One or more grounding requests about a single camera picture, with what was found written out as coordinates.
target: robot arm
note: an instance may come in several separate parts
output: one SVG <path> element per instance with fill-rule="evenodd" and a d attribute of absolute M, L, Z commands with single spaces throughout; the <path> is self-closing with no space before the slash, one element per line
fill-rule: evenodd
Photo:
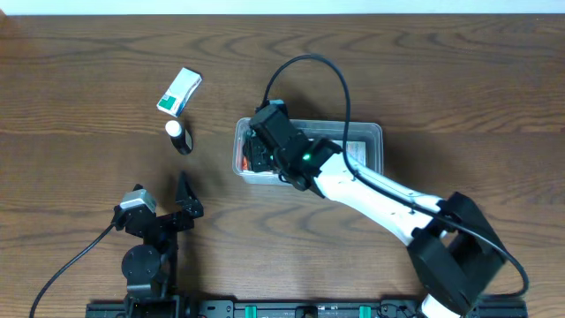
<path fill-rule="evenodd" d="M 505 251 L 477 205 L 464 195 L 454 193 L 445 201 L 418 193 L 348 157 L 355 177 L 341 147 L 327 139 L 309 140 L 290 123 L 279 104 L 260 109 L 250 127 L 273 154 L 280 175 L 295 188 L 358 210 L 407 246 L 418 278 L 430 293 L 421 308 L 428 317 L 467 314 L 506 261 L 492 246 L 467 232 L 460 231 L 448 247 L 442 244 L 441 237 L 455 229 L 438 220 L 439 216 L 433 217 L 436 214 L 471 226 Z"/>

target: green connector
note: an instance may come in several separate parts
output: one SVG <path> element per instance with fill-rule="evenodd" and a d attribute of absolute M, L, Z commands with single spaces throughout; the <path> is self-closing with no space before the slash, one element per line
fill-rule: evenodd
<path fill-rule="evenodd" d="M 257 318 L 257 307 L 246 306 L 245 307 L 245 318 Z"/>
<path fill-rule="evenodd" d="M 371 308 L 369 306 L 360 306 L 359 318 L 371 318 Z"/>

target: small box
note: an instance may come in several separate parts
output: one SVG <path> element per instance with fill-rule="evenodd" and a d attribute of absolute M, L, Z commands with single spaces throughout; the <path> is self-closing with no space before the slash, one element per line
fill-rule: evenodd
<path fill-rule="evenodd" d="M 288 183 L 281 182 L 278 174 L 272 171 L 253 172 L 245 169 L 243 147 L 245 135 L 251 129 L 250 120 L 245 117 L 237 122 L 231 168 L 249 184 L 288 186 Z M 327 137 L 338 145 L 342 145 L 343 122 L 300 119 L 291 119 L 290 122 L 310 139 Z M 373 123 L 350 123 L 348 135 L 348 153 L 365 167 L 382 174 L 382 130 L 380 126 Z"/>
<path fill-rule="evenodd" d="M 186 102 L 188 102 L 188 99 L 201 81 L 202 77 L 200 74 L 183 68 L 172 84 L 170 84 L 167 93 L 157 103 L 157 109 L 171 116 L 179 117 L 185 108 Z"/>

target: cable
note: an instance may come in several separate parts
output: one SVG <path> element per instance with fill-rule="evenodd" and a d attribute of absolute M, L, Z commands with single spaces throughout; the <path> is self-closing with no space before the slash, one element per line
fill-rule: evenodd
<path fill-rule="evenodd" d="M 87 246 L 87 248 L 85 248 L 82 252 L 80 252 L 77 256 L 75 256 L 72 260 L 70 260 L 68 263 L 66 263 L 59 271 L 57 271 L 57 273 L 55 273 L 55 275 L 53 275 L 53 277 L 51 277 L 51 279 L 45 284 L 45 286 L 43 286 L 41 291 L 37 294 L 37 297 L 35 297 L 34 304 L 32 305 L 32 309 L 29 312 L 29 318 L 34 318 L 35 309 L 37 309 L 37 305 L 39 304 L 41 297 L 43 297 L 43 294 L 47 291 L 47 289 L 51 286 L 51 284 L 53 284 L 53 282 L 55 282 L 55 280 L 58 279 L 61 276 L 61 274 L 63 274 L 72 264 L 74 264 L 76 261 L 78 261 L 82 256 L 84 256 L 93 247 L 95 247 L 96 244 L 98 244 L 102 239 L 104 239 L 106 234 L 108 234 L 112 230 L 112 228 L 114 228 L 114 224 L 110 224 L 109 227 L 106 228 L 106 230 L 104 230 L 104 232 L 102 234 L 100 234 L 100 236 L 98 238 L 96 238 L 92 243 L 90 243 L 89 246 Z"/>
<path fill-rule="evenodd" d="M 349 129 L 350 129 L 350 120 L 351 120 L 350 90 L 347 86 L 347 82 L 345 81 L 345 78 L 344 78 L 342 72 L 337 68 L 337 66 L 335 66 L 334 63 L 332 63 L 331 61 L 329 61 L 325 57 L 322 57 L 322 56 L 319 56 L 319 55 L 314 55 L 314 54 L 305 54 L 305 55 L 302 55 L 302 56 L 294 57 L 291 60 L 289 60 L 287 63 L 283 64 L 281 67 L 279 67 L 278 70 L 276 70 L 275 74 L 273 74 L 273 77 L 268 82 L 267 89 L 265 90 L 265 95 L 263 97 L 263 102 L 261 103 L 261 105 L 267 104 L 268 93 L 271 89 L 271 86 L 273 86 L 273 83 L 275 82 L 276 77 L 285 68 L 287 68 L 289 65 L 291 65 L 291 64 L 293 64 L 297 61 L 303 60 L 303 59 L 313 59 L 313 60 L 322 62 L 323 64 L 329 66 L 335 72 L 335 74 L 337 75 L 337 77 L 339 78 L 339 80 L 342 83 L 343 93 L 345 95 L 345 123 L 343 125 L 343 149 L 347 149 L 347 137 L 348 137 L 348 132 L 349 132 Z M 528 289 L 530 288 L 530 278 L 528 277 L 528 274 L 526 273 L 522 264 L 520 264 L 520 262 L 514 256 L 512 256 L 512 254 L 510 254 L 505 248 L 498 246 L 492 240 L 485 238 L 484 236 L 477 233 L 474 229 L 472 229 L 468 226 L 465 226 L 463 224 L 459 224 L 459 223 L 453 221 L 452 219 L 445 217 L 445 216 L 442 216 L 442 215 L 439 215 L 439 214 L 437 214 L 433 211 L 428 211 L 427 209 L 420 207 L 419 205 L 417 205 L 413 201 L 407 201 L 407 200 L 404 200 L 403 198 L 396 197 L 392 193 L 388 193 L 387 191 L 380 189 L 379 187 L 373 185 L 372 183 L 367 181 L 365 178 L 363 178 L 363 176 L 359 173 L 358 170 L 355 170 L 351 166 L 349 158 L 347 156 L 347 152 L 345 150 L 343 151 L 343 160 L 345 161 L 345 166 L 350 171 L 350 173 L 353 175 L 353 177 L 358 179 L 364 185 L 370 187 L 371 189 L 373 189 L 377 193 L 384 195 L 385 197 L 389 198 L 390 200 L 393 200 L 393 201 L 396 201 L 400 204 L 403 204 L 404 206 L 409 207 L 414 211 L 417 211 L 419 213 L 430 216 L 431 218 L 439 220 L 439 221 L 443 222 L 444 224 L 451 226 L 451 227 L 453 227 L 453 228 L 455 228 L 459 231 L 462 231 L 462 232 L 465 232 L 469 235 L 472 235 L 476 239 L 482 240 L 483 242 L 487 243 L 490 247 L 494 248 L 494 250 L 496 250 L 502 256 L 502 258 L 509 261 L 516 268 L 516 270 L 520 274 L 520 277 L 522 278 L 522 282 L 523 282 L 523 286 L 522 286 L 522 289 L 520 291 L 506 293 L 506 294 L 483 295 L 481 297 L 482 299 L 513 299 L 513 298 L 517 298 L 517 297 L 522 297 L 528 291 Z"/>

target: clear plastic bin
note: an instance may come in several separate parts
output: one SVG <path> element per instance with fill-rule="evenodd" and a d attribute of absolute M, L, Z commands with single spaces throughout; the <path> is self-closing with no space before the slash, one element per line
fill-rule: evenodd
<path fill-rule="evenodd" d="M 244 117 L 237 122 L 236 138 L 234 139 L 233 145 L 233 159 L 231 162 L 233 171 L 249 184 L 288 186 L 289 184 L 279 180 L 277 173 L 270 171 L 257 173 L 243 170 L 243 147 L 245 143 L 245 133 L 251 129 L 249 127 L 250 120 L 249 117 Z M 290 121 L 296 128 L 301 129 L 308 138 L 326 137 L 334 140 L 340 146 L 342 145 L 343 122 L 302 119 L 291 119 Z M 351 153 L 352 149 L 350 144 L 355 146 L 355 154 Z M 364 154 L 362 154 L 361 145 L 365 147 Z M 373 123 L 350 123 L 348 152 L 359 159 L 358 161 L 360 162 L 365 160 L 365 166 L 367 168 L 382 174 L 382 130 L 380 126 Z"/>

